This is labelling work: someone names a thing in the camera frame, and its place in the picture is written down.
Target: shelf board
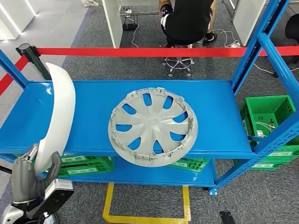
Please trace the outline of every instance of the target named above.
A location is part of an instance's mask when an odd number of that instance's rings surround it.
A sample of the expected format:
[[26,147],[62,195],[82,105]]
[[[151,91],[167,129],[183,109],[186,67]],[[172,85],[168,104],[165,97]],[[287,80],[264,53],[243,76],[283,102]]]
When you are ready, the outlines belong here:
[[[222,80],[74,81],[76,102],[66,154],[118,156],[107,134],[114,107],[128,93],[162,87],[183,97],[196,113],[198,137],[186,158],[251,158],[230,82]],[[51,81],[31,82],[0,129],[0,153],[23,153],[48,131],[54,103]]]
[[214,187],[215,167],[213,160],[207,163],[202,172],[190,172],[173,167],[147,168],[127,162],[121,157],[115,158],[113,172],[80,175],[66,178],[74,182],[150,184],[172,186]]

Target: yellow floor marking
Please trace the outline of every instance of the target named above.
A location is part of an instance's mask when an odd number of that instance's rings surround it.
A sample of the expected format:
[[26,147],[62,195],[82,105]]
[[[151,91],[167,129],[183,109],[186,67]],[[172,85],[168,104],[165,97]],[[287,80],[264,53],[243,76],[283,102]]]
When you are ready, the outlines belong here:
[[103,212],[103,218],[109,223],[122,224],[188,224],[191,221],[189,187],[183,187],[183,201],[184,218],[155,218],[155,217],[134,217],[134,216],[110,216],[114,183],[109,183]]

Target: black shorts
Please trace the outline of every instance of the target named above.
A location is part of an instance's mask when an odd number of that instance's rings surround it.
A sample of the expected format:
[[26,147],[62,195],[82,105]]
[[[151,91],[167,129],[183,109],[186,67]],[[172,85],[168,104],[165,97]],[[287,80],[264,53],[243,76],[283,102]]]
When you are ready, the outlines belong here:
[[[161,18],[165,17],[167,15],[171,14],[173,11],[174,10],[171,5],[165,4],[165,5],[163,5],[162,7],[161,7],[160,16],[161,16]],[[211,22],[212,19],[212,16],[213,16],[213,12],[211,8],[210,8],[209,14],[210,14],[210,22]],[[171,38],[169,34],[168,34],[168,32],[166,32],[166,30],[165,29],[165,27],[163,25],[161,25],[161,27],[162,27],[162,31],[165,34],[168,46],[174,46],[174,44],[189,45],[189,44],[196,43],[196,42],[199,41],[203,38],[203,36],[201,36],[200,38],[197,38],[197,39],[194,39],[194,40],[178,40],[178,39]]]

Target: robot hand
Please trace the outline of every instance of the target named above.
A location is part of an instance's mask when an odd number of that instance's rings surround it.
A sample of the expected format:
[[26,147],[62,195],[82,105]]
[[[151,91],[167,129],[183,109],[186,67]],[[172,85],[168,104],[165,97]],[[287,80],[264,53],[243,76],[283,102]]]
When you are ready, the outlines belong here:
[[44,223],[73,193],[71,181],[57,179],[62,163],[58,152],[52,154],[52,165],[46,178],[36,177],[32,160],[38,148],[33,145],[14,160],[11,176],[13,203],[5,210],[1,224]]

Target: power strip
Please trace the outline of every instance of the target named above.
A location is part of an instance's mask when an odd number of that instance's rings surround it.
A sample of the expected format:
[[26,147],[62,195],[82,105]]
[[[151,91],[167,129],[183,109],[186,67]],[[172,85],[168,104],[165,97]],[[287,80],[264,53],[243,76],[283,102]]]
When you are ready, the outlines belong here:
[[[130,14],[132,13],[132,10],[127,8],[125,13],[128,14],[128,15],[125,15],[125,17],[130,18],[131,17]],[[138,27],[138,24],[137,24],[136,22],[122,24],[122,30],[136,30],[137,27]]]
[[240,48],[240,43],[234,43],[230,46],[230,48]]

